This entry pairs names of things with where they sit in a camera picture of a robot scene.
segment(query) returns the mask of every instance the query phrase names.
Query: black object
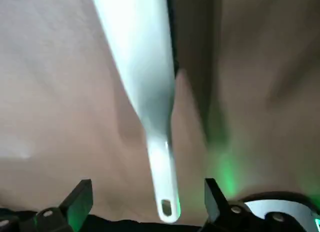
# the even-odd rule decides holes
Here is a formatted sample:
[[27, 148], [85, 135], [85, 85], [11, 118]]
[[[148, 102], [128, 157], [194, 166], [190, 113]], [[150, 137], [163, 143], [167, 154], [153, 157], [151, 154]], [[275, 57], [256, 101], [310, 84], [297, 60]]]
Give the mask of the black object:
[[0, 232], [78, 232], [93, 205], [92, 182], [82, 180], [59, 207], [51, 207], [26, 221], [0, 218]]
[[261, 219], [240, 205], [229, 204], [214, 179], [205, 180], [208, 220], [200, 229], [196, 226], [138, 223], [130, 220], [112, 222], [93, 215], [86, 219], [92, 205], [92, 182], [82, 180], [59, 207], [47, 208], [37, 214], [7, 210], [3, 213], [7, 215], [0, 218], [0, 232], [101, 232], [128, 229], [142, 232], [305, 232], [297, 220], [288, 214], [270, 212], [265, 219]]
[[177, 54], [177, 33], [176, 33], [176, 20], [175, 20], [175, 11], [173, 7], [173, 0], [166, 0], [166, 4], [168, 7], [168, 18], [169, 18], [169, 26], [170, 26], [174, 76], [176, 77], [179, 70], [179, 61], [178, 61], [178, 54]]
[[270, 212], [265, 219], [255, 216], [239, 205], [230, 205], [212, 178], [205, 180], [205, 207], [208, 221], [199, 230], [216, 232], [305, 232], [304, 228], [291, 215]]

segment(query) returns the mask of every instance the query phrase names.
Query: hanging hole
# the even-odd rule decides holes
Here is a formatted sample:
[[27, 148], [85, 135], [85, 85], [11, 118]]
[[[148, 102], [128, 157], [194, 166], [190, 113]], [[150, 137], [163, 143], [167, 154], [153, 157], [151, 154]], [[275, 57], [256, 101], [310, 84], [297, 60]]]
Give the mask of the hanging hole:
[[161, 205], [162, 205], [162, 211], [166, 216], [172, 215], [170, 200], [168, 199], [161, 200]]

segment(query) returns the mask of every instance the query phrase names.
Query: plastic utensil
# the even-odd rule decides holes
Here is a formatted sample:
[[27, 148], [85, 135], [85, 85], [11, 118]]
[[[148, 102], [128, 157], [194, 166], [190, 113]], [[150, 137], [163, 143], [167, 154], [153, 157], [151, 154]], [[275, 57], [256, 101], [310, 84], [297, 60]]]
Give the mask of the plastic utensil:
[[126, 93], [145, 129], [159, 217], [175, 222], [181, 210], [171, 145], [175, 78], [167, 0], [93, 1]]

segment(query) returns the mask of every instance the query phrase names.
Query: blurry background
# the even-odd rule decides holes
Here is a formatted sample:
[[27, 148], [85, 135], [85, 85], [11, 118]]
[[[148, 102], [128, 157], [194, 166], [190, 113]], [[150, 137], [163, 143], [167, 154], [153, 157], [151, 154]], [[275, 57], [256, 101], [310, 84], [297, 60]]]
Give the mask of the blurry background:
[[[320, 0], [171, 1], [179, 223], [205, 221], [206, 176], [230, 199], [317, 199]], [[0, 205], [40, 210], [82, 178], [94, 214], [159, 221], [144, 132], [92, 0], [0, 0]]]

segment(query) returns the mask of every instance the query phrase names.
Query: green light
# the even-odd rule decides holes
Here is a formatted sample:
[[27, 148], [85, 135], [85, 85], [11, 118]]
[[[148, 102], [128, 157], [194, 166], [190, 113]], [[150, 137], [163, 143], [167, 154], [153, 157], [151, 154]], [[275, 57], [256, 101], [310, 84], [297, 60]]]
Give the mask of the green light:
[[229, 151], [221, 154], [217, 161], [217, 182], [227, 198], [236, 196], [238, 192], [236, 180], [236, 162]]
[[317, 225], [318, 231], [320, 232], [320, 219], [315, 219], [315, 224]]
[[74, 214], [77, 214], [77, 211], [72, 211], [71, 214], [72, 216], [68, 216], [68, 220], [67, 220], [68, 224], [71, 226], [74, 232], [78, 232], [82, 227], [84, 219], [82, 217], [78, 218], [80, 214], [77, 216], [74, 215]]
[[178, 205], [177, 215], [178, 215], [178, 217], [180, 217], [180, 215], [181, 215], [181, 205], [180, 205], [180, 199], [179, 198], [177, 200], [177, 205]]

